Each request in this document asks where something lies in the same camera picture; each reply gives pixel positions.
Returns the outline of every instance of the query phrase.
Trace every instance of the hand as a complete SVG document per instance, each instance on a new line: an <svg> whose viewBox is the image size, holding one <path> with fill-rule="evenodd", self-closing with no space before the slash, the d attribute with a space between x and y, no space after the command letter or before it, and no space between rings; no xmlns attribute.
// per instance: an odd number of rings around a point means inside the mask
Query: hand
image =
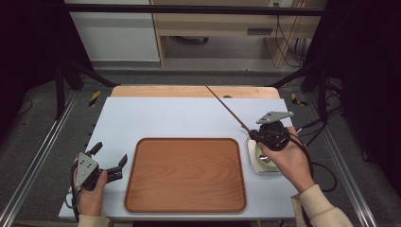
<svg viewBox="0 0 401 227"><path fill-rule="evenodd" d="M297 134L294 127L289 127L288 132L294 135ZM274 161L283 175L295 186L299 193L304 192L315 184L310 175L306 156L296 144L289 141L288 145L281 151L272 151L260 142L257 145L265 156Z"/></svg>
<svg viewBox="0 0 401 227"><path fill-rule="evenodd" d="M74 182L77 180L77 170L74 172ZM103 189L107 183L107 172L103 171L97 179L93 191L82 189L78 196L78 209L81 215L101 216L103 204Z"/></svg>

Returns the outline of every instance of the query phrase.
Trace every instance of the gray floor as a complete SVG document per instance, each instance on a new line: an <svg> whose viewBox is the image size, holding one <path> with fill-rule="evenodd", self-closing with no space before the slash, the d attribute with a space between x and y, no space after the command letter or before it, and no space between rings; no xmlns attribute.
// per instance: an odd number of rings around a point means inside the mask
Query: gray floor
<svg viewBox="0 0 401 227"><path fill-rule="evenodd" d="M296 64L291 60L291 56L287 58L290 64ZM122 84L264 86L297 69L287 65L274 68L262 39L224 37L211 38L207 44L183 43L180 40L171 39L164 68L157 64L143 62L121 62L115 65L109 62L96 62L95 65L100 75ZM15 225L20 223L20 226L62 226L63 224L74 226L73 222L58 218L63 203L62 196L69 185L69 168L75 155L86 150L85 146L89 142L90 133L95 128L102 105L112 90L86 76L82 78L85 81L85 87L78 93L72 112L19 209ZM310 106L291 103L291 94L296 94L299 100L307 100L306 96L300 92L300 81L302 80L294 80L288 86L279 89L280 96L285 99L288 109L295 112L292 121L296 127L316 119ZM101 95L96 105L89 107L92 93L98 90L101 91ZM68 87L66 87L66 94L69 94ZM15 118L9 135L3 138L0 147L0 172L2 173L0 209L4 209L8 204L54 123L56 114L54 82L33 88L26 94L26 99L32 101L31 108ZM330 103L328 109L340 105L335 97L327 101ZM26 101L22 112L29 106L30 102ZM308 134L315 129L301 131L300 135ZM326 130L330 131L335 139L378 226L401 226L400 198L394 193L380 168L363 161L360 147L344 117L340 113L333 114L329 118ZM303 138L307 142L311 135ZM336 175L339 174L329 155L330 147L323 136L318 136L308 149L313 161L325 164ZM327 172L319 167L316 167L315 180L323 188L330 187L332 183ZM355 207L342 182L339 182L335 191L326 193L326 196L346 213L354 225L361 226ZM285 226L287 224L293 226L292 220L286 220ZM264 226L279 226L279 224L276 220L264 221Z"/></svg>

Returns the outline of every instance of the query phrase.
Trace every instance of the white table surface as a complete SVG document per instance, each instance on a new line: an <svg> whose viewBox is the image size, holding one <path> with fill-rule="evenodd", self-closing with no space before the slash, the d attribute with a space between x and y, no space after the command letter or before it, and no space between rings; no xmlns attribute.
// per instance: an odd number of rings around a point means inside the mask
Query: white table surface
<svg viewBox="0 0 401 227"><path fill-rule="evenodd" d="M224 103L250 128L267 112L286 112L283 99L223 98ZM289 118L282 120L291 126ZM136 143L147 137L233 138L240 149L247 205L240 213L143 214L124 207ZM290 196L295 188L281 173L256 173L250 164L248 133L215 98L198 97L108 97L88 148L97 142L103 148L93 157L101 168L118 164L127 154L123 179L108 183L104 191L103 215L113 219L136 220L223 220L293 218ZM62 205L59 216L74 218Z"/></svg>

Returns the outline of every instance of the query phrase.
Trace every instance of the wall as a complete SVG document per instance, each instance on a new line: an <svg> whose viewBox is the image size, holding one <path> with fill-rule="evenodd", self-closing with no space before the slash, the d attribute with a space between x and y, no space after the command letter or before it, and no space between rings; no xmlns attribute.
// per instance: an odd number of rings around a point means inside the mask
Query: wall
<svg viewBox="0 0 401 227"><path fill-rule="evenodd" d="M65 0L81 4L148 5L148 0ZM150 13L71 12L91 61L159 61Z"/></svg>

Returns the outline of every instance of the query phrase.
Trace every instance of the beige sleeve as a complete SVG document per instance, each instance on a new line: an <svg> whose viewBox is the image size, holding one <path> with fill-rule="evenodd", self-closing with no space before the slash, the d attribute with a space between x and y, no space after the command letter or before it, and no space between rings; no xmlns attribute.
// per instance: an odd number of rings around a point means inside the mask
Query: beige sleeve
<svg viewBox="0 0 401 227"><path fill-rule="evenodd" d="M79 215L78 227L108 227L109 219L102 216Z"/></svg>
<svg viewBox="0 0 401 227"><path fill-rule="evenodd" d="M302 206L310 219L310 223L314 227L353 226L348 217L327 200L327 197L317 184L307 189L301 195L291 197L291 202L294 207L298 227L305 226Z"/></svg>

